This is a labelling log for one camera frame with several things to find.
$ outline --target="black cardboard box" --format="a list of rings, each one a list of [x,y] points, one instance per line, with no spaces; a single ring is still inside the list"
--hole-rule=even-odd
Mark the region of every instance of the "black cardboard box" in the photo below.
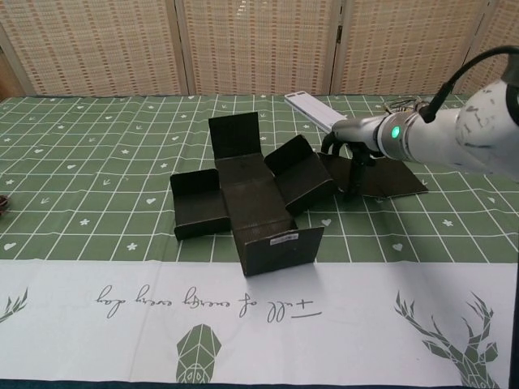
[[[264,158],[257,113],[209,119],[215,169],[171,176],[178,240],[232,229],[243,274],[314,261],[324,227],[294,216],[337,191],[298,135]]]

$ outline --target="white sticker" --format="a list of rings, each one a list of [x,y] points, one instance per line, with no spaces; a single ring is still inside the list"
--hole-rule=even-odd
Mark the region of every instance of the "white sticker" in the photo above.
[[[290,235],[285,235],[284,237],[275,237],[270,240],[270,246],[279,245],[280,243],[286,241],[297,241],[299,239],[298,233],[291,233]]]

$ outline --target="green led light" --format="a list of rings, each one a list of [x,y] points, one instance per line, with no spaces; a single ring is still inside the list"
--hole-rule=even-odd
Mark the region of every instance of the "green led light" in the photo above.
[[[393,139],[398,138],[398,135],[400,134],[400,127],[394,126],[391,131],[391,136]]]

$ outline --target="wicker folding screen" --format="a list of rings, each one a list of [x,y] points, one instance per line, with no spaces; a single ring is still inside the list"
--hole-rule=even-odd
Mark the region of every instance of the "wicker folding screen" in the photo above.
[[[345,61],[334,90],[365,94],[436,92],[462,64],[467,37],[487,2],[350,1]]]
[[[166,8],[157,0],[0,0],[0,23],[36,94],[177,94],[187,88]]]
[[[340,1],[178,3],[197,93],[329,92]]]
[[[488,24],[481,45],[470,51],[475,57],[482,51],[501,45],[519,45],[519,0],[499,0]],[[462,84],[461,91],[474,93],[498,79],[506,67],[507,56],[500,55],[480,62],[472,68]]]

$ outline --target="grid pattern tablecloth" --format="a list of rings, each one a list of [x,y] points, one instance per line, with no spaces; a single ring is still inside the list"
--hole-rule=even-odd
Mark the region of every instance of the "grid pattern tablecloth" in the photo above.
[[[348,115],[382,112],[390,96],[322,96]],[[446,107],[463,104],[451,96]],[[236,262],[230,233],[177,242],[172,172],[214,166],[208,118],[257,111],[264,155],[322,133],[282,96],[17,98],[0,104],[0,258]],[[324,225],[318,262],[517,260],[519,185],[410,164],[430,192],[341,197],[297,218]]]

